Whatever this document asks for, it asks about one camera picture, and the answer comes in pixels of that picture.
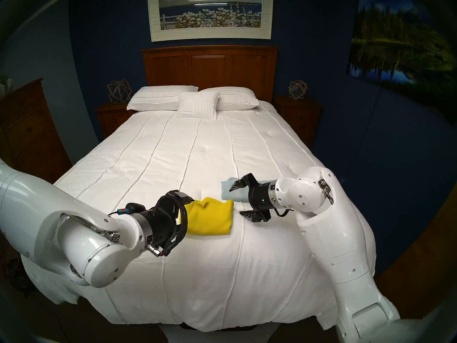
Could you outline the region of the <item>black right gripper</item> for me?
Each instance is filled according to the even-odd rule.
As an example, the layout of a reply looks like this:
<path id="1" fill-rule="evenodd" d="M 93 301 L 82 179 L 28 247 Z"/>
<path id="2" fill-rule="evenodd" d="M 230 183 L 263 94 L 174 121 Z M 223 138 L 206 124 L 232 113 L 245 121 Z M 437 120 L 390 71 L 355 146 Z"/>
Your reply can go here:
<path id="1" fill-rule="evenodd" d="M 240 215 L 250 219 L 251 222 L 268 222 L 271 217 L 271 209 L 275 209 L 275 189 L 276 181 L 272 180 L 265 183 L 258 183 L 252 173 L 248 173 L 243 177 L 233 181 L 229 188 L 229 192 L 238 189 L 248 188 L 248 198 L 252 210 L 240 211 Z"/>

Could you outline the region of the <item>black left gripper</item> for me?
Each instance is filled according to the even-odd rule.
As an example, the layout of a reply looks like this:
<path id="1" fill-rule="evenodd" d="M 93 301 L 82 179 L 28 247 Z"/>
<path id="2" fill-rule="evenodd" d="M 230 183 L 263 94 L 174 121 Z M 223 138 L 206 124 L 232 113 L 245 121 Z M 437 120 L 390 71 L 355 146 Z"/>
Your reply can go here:
<path id="1" fill-rule="evenodd" d="M 188 229 L 185 205 L 194 199 L 178 190 L 167 192 L 157 204 L 142 212 L 147 220 L 151 235 L 146 237 L 146 247 L 176 247 L 184 239 Z"/>

